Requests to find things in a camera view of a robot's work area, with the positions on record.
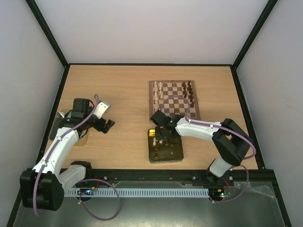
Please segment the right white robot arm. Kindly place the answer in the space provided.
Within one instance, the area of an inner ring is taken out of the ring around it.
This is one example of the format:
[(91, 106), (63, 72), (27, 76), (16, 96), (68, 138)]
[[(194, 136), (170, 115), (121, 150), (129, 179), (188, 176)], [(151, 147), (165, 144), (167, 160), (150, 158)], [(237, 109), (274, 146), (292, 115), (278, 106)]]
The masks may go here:
[(222, 122), (204, 122), (179, 114), (171, 118), (157, 110), (150, 120), (155, 124), (157, 140), (194, 137), (213, 142), (219, 157), (206, 170), (206, 179), (211, 185), (217, 185), (227, 171), (240, 166), (243, 160), (256, 153), (250, 137), (229, 118)]

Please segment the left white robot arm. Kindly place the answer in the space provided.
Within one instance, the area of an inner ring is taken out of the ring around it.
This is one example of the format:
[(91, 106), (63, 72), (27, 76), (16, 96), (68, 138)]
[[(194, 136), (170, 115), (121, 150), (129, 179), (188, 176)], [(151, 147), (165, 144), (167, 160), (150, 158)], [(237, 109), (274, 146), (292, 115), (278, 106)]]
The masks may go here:
[(74, 144), (91, 128), (107, 133), (115, 124), (102, 117), (111, 108), (110, 104), (100, 101), (98, 95), (94, 98), (95, 102), (85, 98), (74, 99), (72, 109), (58, 123), (49, 149), (31, 170), (23, 171), (19, 178), (23, 206), (32, 208), (38, 217), (46, 210), (58, 210), (65, 192), (87, 177), (91, 168), (87, 162), (75, 162), (60, 172)]

